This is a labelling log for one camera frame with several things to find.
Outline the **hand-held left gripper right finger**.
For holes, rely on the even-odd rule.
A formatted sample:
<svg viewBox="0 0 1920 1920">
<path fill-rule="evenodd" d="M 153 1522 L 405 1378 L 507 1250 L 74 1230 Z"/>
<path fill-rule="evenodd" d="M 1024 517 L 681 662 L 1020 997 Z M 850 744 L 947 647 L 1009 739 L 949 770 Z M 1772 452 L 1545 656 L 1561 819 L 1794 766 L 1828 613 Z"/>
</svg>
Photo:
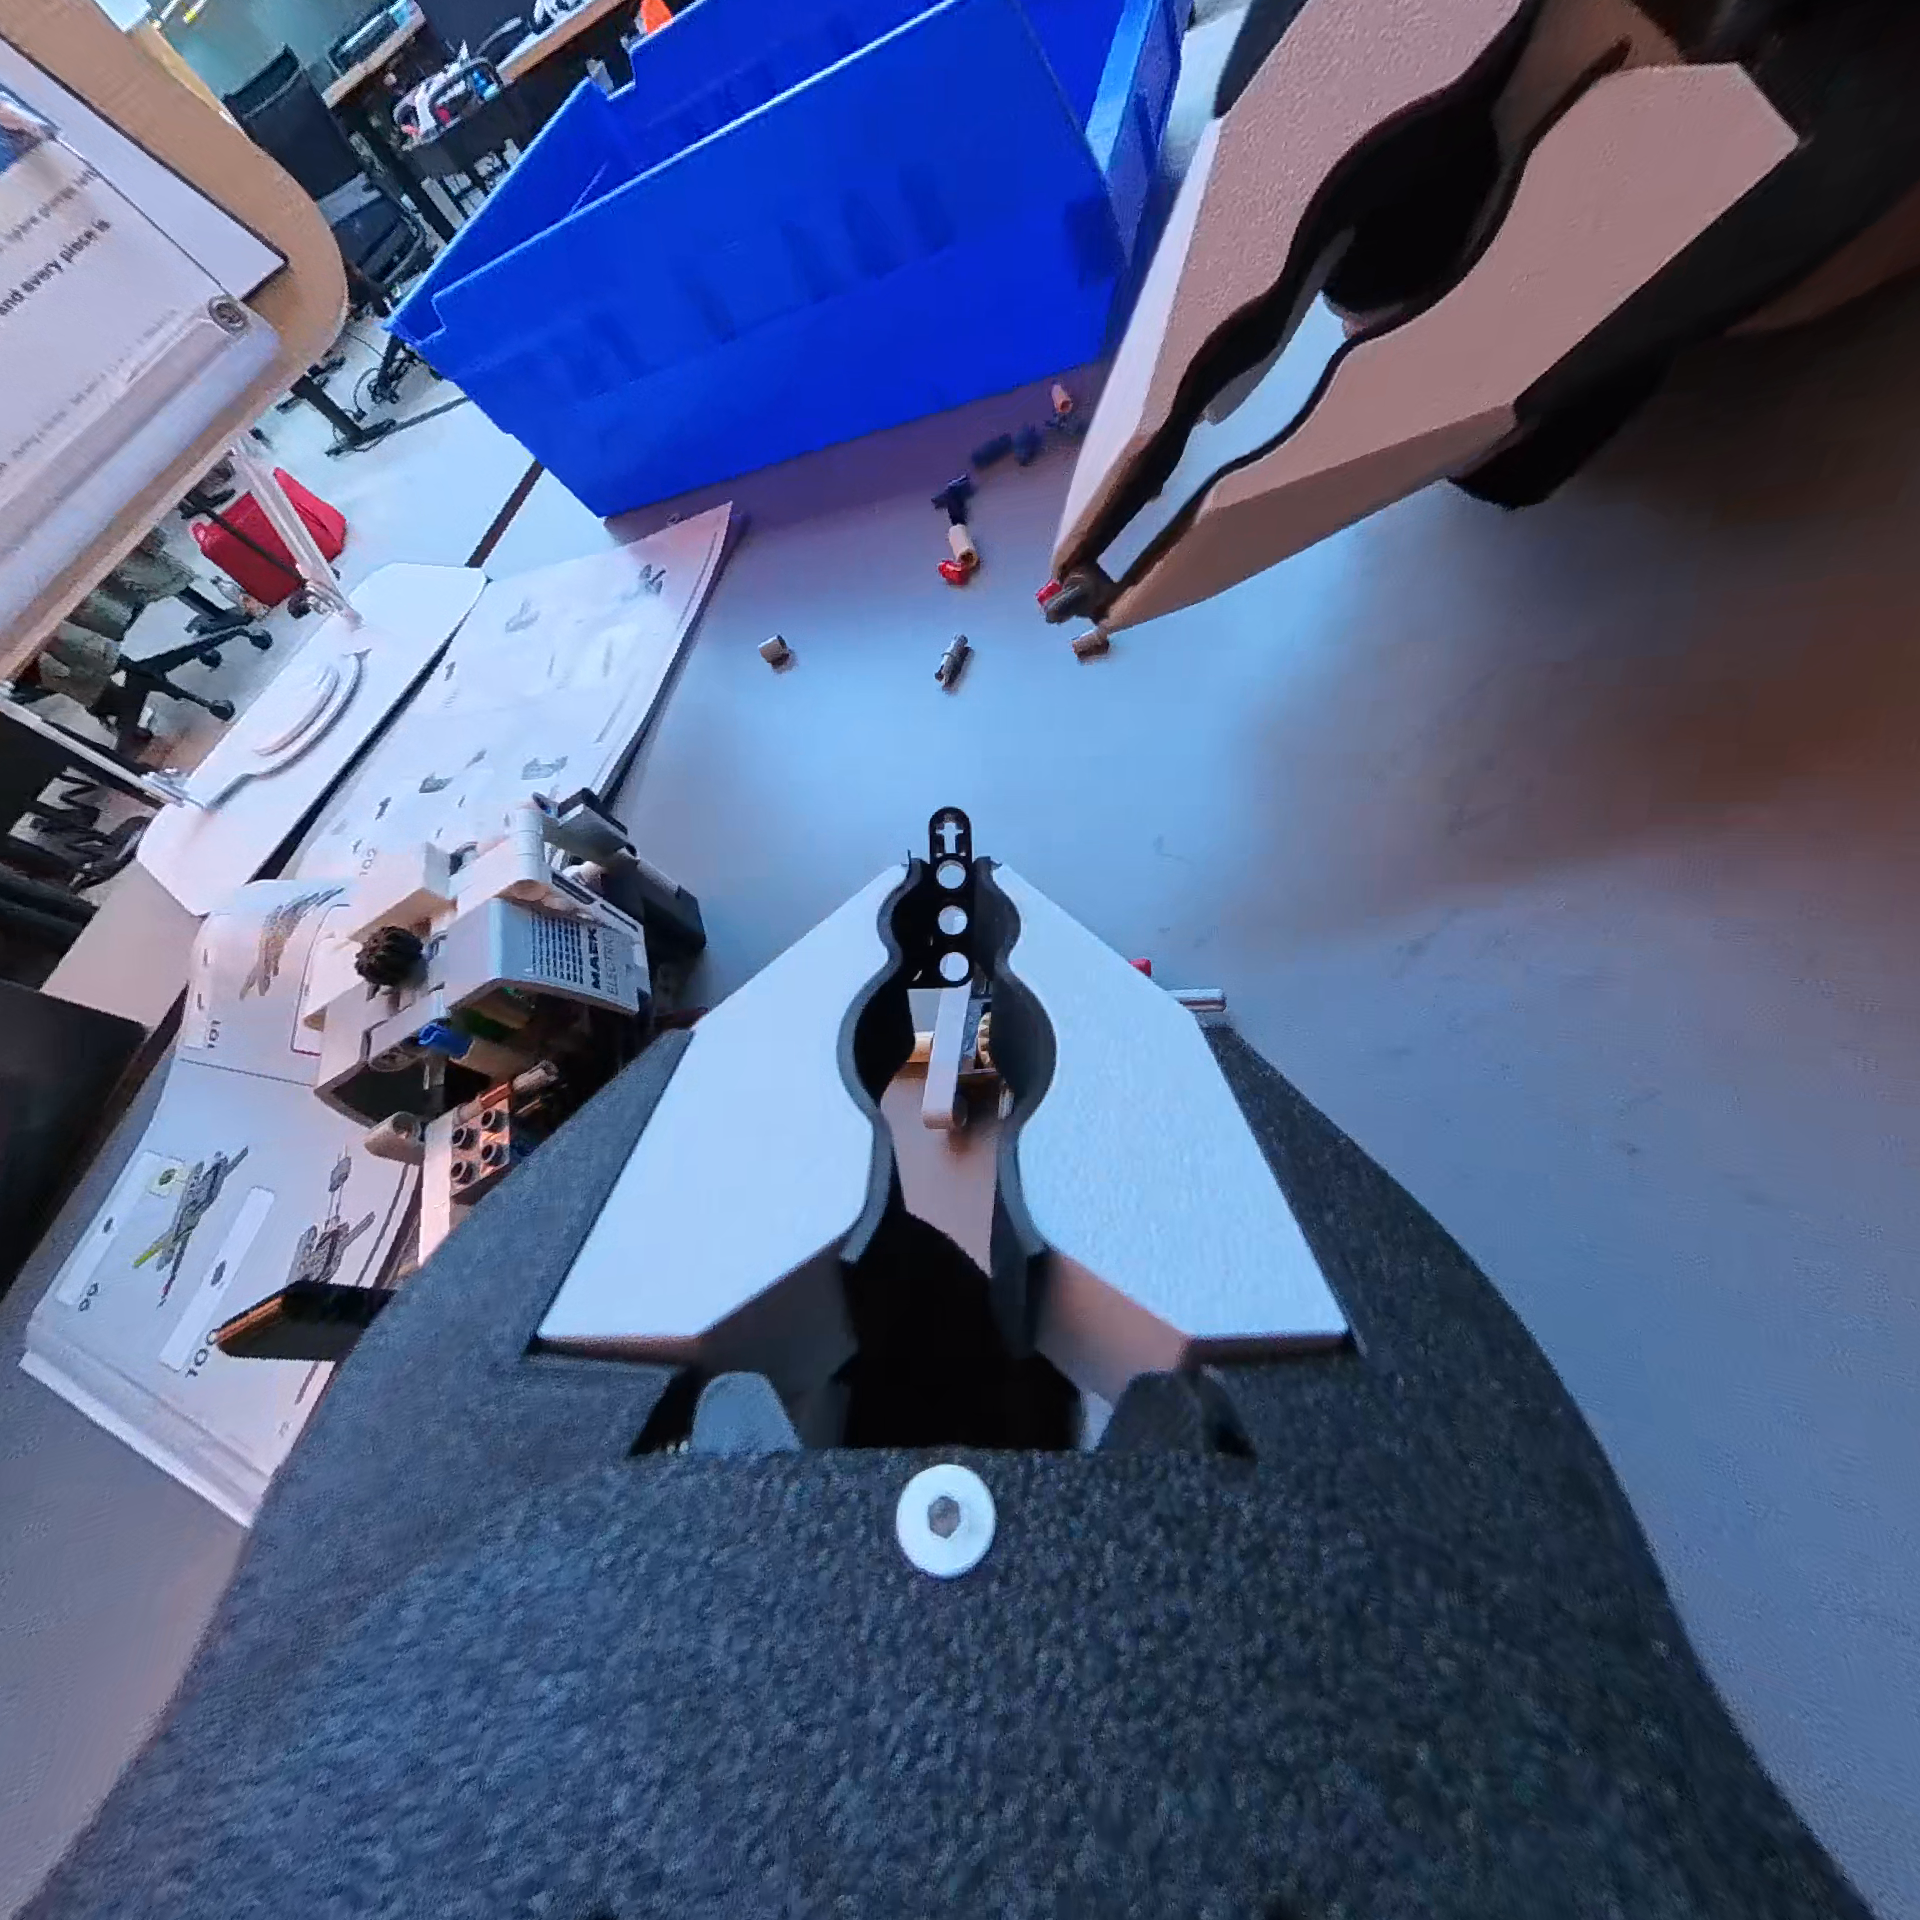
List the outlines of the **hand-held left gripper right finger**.
<svg viewBox="0 0 1920 1920">
<path fill-rule="evenodd" d="M 1003 861 L 978 870 L 1009 1343 L 1116 1408 L 1141 1376 L 1340 1350 L 1351 1320 L 1203 1022 Z"/>
</svg>

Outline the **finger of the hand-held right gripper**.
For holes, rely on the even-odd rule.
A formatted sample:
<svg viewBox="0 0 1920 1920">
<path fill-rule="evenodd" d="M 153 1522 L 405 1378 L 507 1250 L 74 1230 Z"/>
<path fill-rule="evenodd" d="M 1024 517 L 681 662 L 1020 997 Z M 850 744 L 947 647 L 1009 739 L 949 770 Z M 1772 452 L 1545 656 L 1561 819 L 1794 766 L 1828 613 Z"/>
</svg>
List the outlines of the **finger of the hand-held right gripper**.
<svg viewBox="0 0 1920 1920">
<path fill-rule="evenodd" d="M 1199 418 L 1280 352 L 1363 224 L 1481 125 L 1538 5 L 1251 5 L 1079 447 L 1049 576 L 1090 578 Z"/>
<path fill-rule="evenodd" d="M 1347 338 L 1300 411 L 1226 461 L 1127 566 L 1107 551 L 1121 602 L 1096 627 L 1194 607 L 1499 452 L 1525 395 L 1794 143 L 1738 64 L 1634 64 L 1631 42 L 1595 55 L 1472 205 L 1465 260 L 1437 293 Z"/>
</svg>

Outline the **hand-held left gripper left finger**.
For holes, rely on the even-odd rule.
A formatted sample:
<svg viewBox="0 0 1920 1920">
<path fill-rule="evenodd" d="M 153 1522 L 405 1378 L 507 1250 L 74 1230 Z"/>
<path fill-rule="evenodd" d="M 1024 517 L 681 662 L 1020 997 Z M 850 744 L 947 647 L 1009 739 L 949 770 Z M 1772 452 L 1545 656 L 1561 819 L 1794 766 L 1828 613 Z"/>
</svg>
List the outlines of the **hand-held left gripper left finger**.
<svg viewBox="0 0 1920 1920">
<path fill-rule="evenodd" d="M 882 1096 L 914 1046 L 880 870 L 691 1030 L 536 1349 L 764 1378 L 803 1444 L 848 1440 L 848 1269 L 897 1195 Z"/>
</svg>

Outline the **black L-shaped lego beam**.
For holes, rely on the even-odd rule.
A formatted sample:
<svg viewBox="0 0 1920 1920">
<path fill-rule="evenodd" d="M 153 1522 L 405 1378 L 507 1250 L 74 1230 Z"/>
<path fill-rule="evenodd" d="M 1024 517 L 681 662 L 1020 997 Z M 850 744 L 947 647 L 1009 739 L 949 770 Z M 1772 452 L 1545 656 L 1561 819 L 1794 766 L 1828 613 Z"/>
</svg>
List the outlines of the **black L-shaped lego beam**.
<svg viewBox="0 0 1920 1920">
<path fill-rule="evenodd" d="M 925 981 L 943 991 L 969 987 L 981 972 L 978 864 L 972 819 L 960 806 L 939 806 L 928 820 L 928 877 L 932 908 Z"/>
</svg>

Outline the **white black lego truck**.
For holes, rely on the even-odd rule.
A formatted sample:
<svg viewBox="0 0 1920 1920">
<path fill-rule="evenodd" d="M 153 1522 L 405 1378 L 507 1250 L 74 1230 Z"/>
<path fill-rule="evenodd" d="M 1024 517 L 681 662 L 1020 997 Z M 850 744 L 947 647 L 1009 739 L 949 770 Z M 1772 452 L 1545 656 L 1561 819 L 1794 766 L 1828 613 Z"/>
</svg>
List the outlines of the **white black lego truck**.
<svg viewBox="0 0 1920 1920">
<path fill-rule="evenodd" d="M 433 1256 L 651 1037 L 651 951 L 707 947 L 703 908 L 589 790 L 511 806 L 487 843 L 421 843 L 347 893 L 303 1028 L 315 1092 L 419 1172 Z"/>
</svg>

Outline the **scattered small lego pieces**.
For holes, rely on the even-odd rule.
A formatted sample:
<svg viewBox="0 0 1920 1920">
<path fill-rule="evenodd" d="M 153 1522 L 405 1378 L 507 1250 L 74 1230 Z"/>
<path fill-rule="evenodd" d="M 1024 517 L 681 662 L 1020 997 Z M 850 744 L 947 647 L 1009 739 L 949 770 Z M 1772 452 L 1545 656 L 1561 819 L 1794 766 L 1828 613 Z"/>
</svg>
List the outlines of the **scattered small lego pieces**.
<svg viewBox="0 0 1920 1920">
<path fill-rule="evenodd" d="M 937 563 L 937 573 L 949 587 L 959 590 L 972 586 L 984 566 L 969 519 L 978 476 L 1002 464 L 1026 468 L 1053 447 L 1077 447 L 1077 443 L 1085 437 L 1089 426 L 1089 408 L 1075 390 L 1056 376 L 1047 383 L 1047 415 L 1042 423 L 1024 423 L 1020 429 L 1009 429 L 978 443 L 969 452 L 967 467 L 931 496 L 932 509 L 943 514 L 947 524 L 949 551 Z M 1065 599 L 1067 587 L 1059 578 L 1049 576 L 1044 586 L 1039 587 L 1039 605 L 1044 613 L 1065 611 Z M 795 662 L 794 647 L 779 634 L 767 635 L 760 642 L 757 653 L 772 669 L 786 669 Z M 972 656 L 972 639 L 967 635 L 953 635 L 932 672 L 937 687 L 949 693 L 955 690 L 960 678 L 967 674 Z"/>
</svg>

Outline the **blue plastic bin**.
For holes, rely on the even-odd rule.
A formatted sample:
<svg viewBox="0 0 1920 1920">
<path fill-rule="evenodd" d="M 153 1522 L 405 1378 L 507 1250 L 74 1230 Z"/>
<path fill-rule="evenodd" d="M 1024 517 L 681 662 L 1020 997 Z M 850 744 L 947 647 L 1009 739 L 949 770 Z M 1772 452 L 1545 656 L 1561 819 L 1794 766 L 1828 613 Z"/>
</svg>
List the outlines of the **blue plastic bin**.
<svg viewBox="0 0 1920 1920">
<path fill-rule="evenodd" d="M 607 519 L 1079 367 L 1137 285 L 1187 11 L 685 6 L 392 327 Z"/>
</svg>

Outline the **open instruction booklet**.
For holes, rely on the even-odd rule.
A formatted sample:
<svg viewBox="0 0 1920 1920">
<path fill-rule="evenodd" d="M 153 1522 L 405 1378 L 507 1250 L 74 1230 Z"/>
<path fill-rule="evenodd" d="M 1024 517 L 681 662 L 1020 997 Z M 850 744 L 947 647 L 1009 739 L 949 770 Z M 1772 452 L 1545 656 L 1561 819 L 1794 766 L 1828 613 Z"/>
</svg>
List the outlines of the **open instruction booklet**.
<svg viewBox="0 0 1920 1920">
<path fill-rule="evenodd" d="M 532 795 L 589 790 L 608 808 L 730 519 L 717 507 L 507 583 L 464 566 L 485 586 L 411 696 L 251 879 L 185 911 L 157 1104 L 35 1310 L 21 1368 L 236 1525 L 419 1246 L 419 1172 L 372 1157 L 361 1122 L 315 1092 L 303 998 L 320 947 L 379 861 L 487 843 Z"/>
</svg>

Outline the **white metal laptop stand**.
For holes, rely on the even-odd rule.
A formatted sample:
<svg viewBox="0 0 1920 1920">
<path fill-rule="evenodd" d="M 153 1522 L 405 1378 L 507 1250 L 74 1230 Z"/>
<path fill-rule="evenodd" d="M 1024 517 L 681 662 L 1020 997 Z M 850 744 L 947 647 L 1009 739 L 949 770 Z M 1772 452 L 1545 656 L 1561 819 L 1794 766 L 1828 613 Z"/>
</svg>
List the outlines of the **white metal laptop stand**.
<svg viewBox="0 0 1920 1920">
<path fill-rule="evenodd" d="M 284 269 L 249 307 L 274 327 L 272 360 L 213 426 L 139 496 L 21 624 L 5 627 L 5 726 L 48 726 L 13 696 L 13 678 L 37 664 L 58 621 L 100 587 L 111 570 L 223 458 L 243 494 L 255 494 L 281 539 L 322 624 L 187 778 L 133 775 L 161 811 L 137 860 L 187 915 L 203 917 L 251 879 L 289 838 L 474 607 L 485 576 L 461 566 L 385 566 L 360 595 L 341 590 L 331 564 L 251 447 L 251 423 L 289 394 L 347 314 L 345 260 L 315 200 L 261 150 L 223 108 L 205 102 L 127 37 L 97 5 L 5 5 L 5 44 L 43 66 L 105 120 L 178 172 L 232 218 L 287 254 Z"/>
</svg>

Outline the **background desk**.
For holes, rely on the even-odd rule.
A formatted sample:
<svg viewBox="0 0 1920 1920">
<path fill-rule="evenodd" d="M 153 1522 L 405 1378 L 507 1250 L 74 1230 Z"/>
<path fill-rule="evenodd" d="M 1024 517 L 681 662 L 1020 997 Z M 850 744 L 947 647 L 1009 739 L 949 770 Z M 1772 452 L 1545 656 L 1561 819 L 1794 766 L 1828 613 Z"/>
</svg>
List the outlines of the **background desk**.
<svg viewBox="0 0 1920 1920">
<path fill-rule="evenodd" d="M 498 75 L 505 83 L 520 83 L 543 64 L 560 56 L 573 42 L 589 32 L 600 32 L 603 22 L 618 29 L 639 22 L 655 5 L 642 2 L 589 2 L 560 13 L 540 32 L 517 38 L 507 52 L 496 61 Z M 368 85 L 392 70 L 413 42 L 427 35 L 431 21 L 419 5 L 392 5 L 376 22 L 388 29 L 365 48 L 365 55 L 330 80 L 322 90 L 322 100 L 331 112 L 344 112 Z"/>
</svg>

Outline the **red container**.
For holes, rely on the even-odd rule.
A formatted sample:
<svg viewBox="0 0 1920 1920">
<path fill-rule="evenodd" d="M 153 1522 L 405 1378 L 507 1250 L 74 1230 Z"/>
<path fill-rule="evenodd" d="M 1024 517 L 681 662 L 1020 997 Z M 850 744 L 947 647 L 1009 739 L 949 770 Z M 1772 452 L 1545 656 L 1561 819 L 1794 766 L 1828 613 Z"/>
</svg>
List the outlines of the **red container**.
<svg viewBox="0 0 1920 1920">
<path fill-rule="evenodd" d="M 287 468 L 276 467 L 272 476 L 322 557 L 337 563 L 347 543 L 347 517 Z M 255 494 L 234 496 L 223 507 L 202 501 L 187 514 L 187 531 L 203 560 L 263 607 L 280 607 L 304 587 L 291 546 Z"/>
</svg>

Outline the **black office chair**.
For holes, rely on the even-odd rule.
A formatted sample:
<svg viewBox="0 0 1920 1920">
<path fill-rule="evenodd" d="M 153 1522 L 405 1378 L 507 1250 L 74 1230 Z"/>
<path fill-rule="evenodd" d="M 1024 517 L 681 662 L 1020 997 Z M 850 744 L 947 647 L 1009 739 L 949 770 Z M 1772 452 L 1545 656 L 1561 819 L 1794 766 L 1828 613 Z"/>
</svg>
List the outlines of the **black office chair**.
<svg viewBox="0 0 1920 1920">
<path fill-rule="evenodd" d="M 224 108 L 320 208 L 344 254 L 353 309 L 388 314 L 435 250 L 392 180 L 355 149 L 300 55 L 281 46 L 224 93 Z"/>
</svg>

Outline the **printed instruction sheet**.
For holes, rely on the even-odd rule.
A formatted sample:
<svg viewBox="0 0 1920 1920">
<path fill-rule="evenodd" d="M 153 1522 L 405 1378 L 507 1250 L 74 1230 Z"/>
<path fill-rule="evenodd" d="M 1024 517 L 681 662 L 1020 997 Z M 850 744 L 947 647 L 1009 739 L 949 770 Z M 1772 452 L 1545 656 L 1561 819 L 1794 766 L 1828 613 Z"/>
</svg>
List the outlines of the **printed instruction sheet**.
<svg viewBox="0 0 1920 1920">
<path fill-rule="evenodd" d="M 75 566 L 280 344 L 287 254 L 5 44 L 2 619 Z"/>
</svg>

